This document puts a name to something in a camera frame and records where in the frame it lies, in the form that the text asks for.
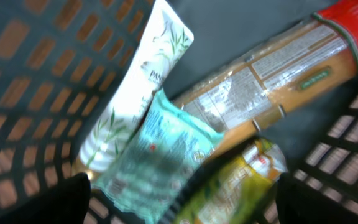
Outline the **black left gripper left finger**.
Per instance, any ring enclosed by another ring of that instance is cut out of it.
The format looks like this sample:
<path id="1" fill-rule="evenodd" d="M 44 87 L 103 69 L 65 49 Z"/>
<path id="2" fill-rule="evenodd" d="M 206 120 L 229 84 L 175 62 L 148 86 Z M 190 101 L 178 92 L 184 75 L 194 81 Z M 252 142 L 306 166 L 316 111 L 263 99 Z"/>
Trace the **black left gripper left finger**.
<path id="1" fill-rule="evenodd" d="M 0 224 L 83 224 L 90 197 L 90 180 L 77 174 L 3 215 Z"/>

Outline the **orange spaghetti package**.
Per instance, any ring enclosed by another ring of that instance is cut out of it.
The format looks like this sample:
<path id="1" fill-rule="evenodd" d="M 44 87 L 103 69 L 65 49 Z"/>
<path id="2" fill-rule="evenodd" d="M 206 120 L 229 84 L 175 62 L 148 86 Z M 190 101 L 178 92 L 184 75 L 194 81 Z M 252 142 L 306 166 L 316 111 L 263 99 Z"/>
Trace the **orange spaghetti package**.
<path id="1" fill-rule="evenodd" d="M 219 156 L 358 74 L 358 0 L 339 1 L 175 99 L 224 138 Z"/>

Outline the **green yellow snack packet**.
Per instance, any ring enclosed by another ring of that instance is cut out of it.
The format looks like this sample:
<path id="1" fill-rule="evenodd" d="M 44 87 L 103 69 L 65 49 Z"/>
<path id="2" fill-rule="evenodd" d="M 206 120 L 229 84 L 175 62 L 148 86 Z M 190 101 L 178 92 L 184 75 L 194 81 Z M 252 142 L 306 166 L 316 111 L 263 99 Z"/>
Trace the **green yellow snack packet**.
<path id="1" fill-rule="evenodd" d="M 218 170 L 176 215 L 177 224 L 244 223 L 287 171 L 279 146 L 256 139 Z"/>

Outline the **teal wipes packet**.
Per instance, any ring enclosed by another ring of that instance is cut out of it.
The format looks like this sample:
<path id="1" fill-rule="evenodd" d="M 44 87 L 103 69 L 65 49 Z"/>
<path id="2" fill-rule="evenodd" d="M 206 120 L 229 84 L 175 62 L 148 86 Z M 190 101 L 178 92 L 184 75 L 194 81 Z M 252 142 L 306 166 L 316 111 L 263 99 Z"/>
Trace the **teal wipes packet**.
<path id="1" fill-rule="evenodd" d="M 138 132 L 91 186 L 120 211 L 157 223 L 223 136 L 160 90 Z"/>

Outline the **white shampoo tube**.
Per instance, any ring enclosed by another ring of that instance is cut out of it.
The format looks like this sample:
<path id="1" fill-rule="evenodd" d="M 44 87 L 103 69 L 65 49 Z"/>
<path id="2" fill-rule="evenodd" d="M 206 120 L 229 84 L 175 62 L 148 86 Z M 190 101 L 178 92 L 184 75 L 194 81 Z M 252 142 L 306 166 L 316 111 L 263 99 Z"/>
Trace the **white shampoo tube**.
<path id="1" fill-rule="evenodd" d="M 166 0 L 156 0 L 119 88 L 80 147 L 77 164 L 104 172 L 135 133 L 154 94 L 194 35 Z"/>

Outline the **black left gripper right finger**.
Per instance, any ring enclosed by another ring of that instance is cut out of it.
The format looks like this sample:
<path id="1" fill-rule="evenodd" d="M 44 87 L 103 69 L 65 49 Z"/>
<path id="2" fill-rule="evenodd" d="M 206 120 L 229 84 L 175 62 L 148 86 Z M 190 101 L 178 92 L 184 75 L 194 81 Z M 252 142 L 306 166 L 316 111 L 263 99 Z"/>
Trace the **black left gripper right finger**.
<path id="1" fill-rule="evenodd" d="M 280 176 L 275 198 L 281 224 L 358 224 L 355 214 L 302 184 L 289 173 Z"/>

